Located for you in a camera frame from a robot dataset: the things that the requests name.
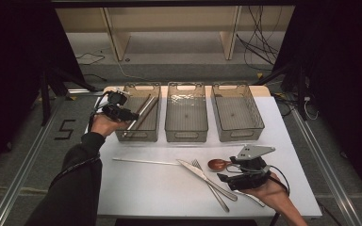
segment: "butter knife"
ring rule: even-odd
[[[194,166],[192,166],[192,164],[190,164],[187,161],[181,160],[181,159],[177,159],[177,161],[179,163],[181,163],[181,165],[183,165],[184,167],[186,167],[188,170],[191,170],[193,173],[195,173],[196,175],[198,175],[200,178],[202,178],[204,181],[208,182],[211,186],[213,186],[213,188],[215,188],[216,190],[218,190],[220,193],[222,193],[225,197],[227,197],[228,199],[232,200],[232,201],[236,201],[238,199],[238,196],[236,194],[233,194],[225,189],[223,189],[222,187],[214,184],[214,182],[210,181],[205,174],[202,172],[201,169],[198,169]]]

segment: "fork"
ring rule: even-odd
[[[198,168],[199,170],[202,170],[201,165],[199,165],[198,160],[196,160],[196,159],[193,160],[192,165],[194,167]],[[213,192],[214,197],[216,197],[217,201],[222,206],[222,209],[224,209],[225,212],[230,212],[230,209],[225,204],[225,202],[222,200],[222,197],[220,197],[219,193],[217,193],[217,191],[213,188],[213,186],[211,186],[208,182],[206,182],[206,183],[207,183],[207,186],[210,188],[211,192]]]

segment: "wooden spoon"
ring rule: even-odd
[[[212,160],[208,161],[207,165],[213,171],[223,171],[225,169],[225,167],[231,163],[232,162],[230,162],[230,161],[225,161],[222,159],[212,159]]]

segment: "table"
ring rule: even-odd
[[[239,195],[236,202],[222,196],[230,208],[226,213],[218,204],[206,183],[182,166],[159,165],[112,160],[113,158],[177,163],[176,159],[197,159],[206,176],[220,182],[206,163],[213,158],[228,159],[237,155],[244,143],[273,146],[276,151],[263,155],[269,165],[287,176],[290,197],[305,218],[319,218],[320,208],[308,184],[276,102],[268,92],[253,91],[257,107],[265,123],[259,140],[253,142],[219,142],[210,88],[206,87],[206,107],[209,129],[206,143],[168,143],[164,122],[167,87],[162,87],[159,138],[152,143],[120,143],[113,134],[101,148],[103,162],[102,186],[98,215],[114,218],[265,218],[274,211],[261,207],[249,197]]]

